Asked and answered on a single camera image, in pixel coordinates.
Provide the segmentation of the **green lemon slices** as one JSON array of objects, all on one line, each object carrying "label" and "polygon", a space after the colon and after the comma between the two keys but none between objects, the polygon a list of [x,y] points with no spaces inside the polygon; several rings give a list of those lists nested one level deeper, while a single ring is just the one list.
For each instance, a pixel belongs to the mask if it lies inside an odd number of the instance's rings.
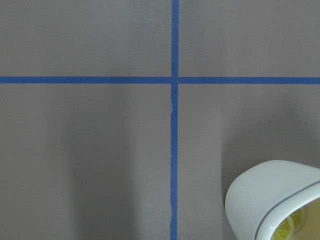
[{"label": "green lemon slices", "polygon": [[306,221],[306,209],[301,207],[287,216],[276,227],[271,240],[296,240],[298,232]]}]

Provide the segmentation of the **cream waste bin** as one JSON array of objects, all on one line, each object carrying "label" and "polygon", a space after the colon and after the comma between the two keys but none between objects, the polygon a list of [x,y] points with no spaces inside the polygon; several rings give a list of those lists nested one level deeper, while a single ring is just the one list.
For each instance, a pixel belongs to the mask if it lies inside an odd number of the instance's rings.
[{"label": "cream waste bin", "polygon": [[239,175],[228,188],[224,205],[238,240],[269,240],[286,217],[319,196],[319,168],[270,160]]}]

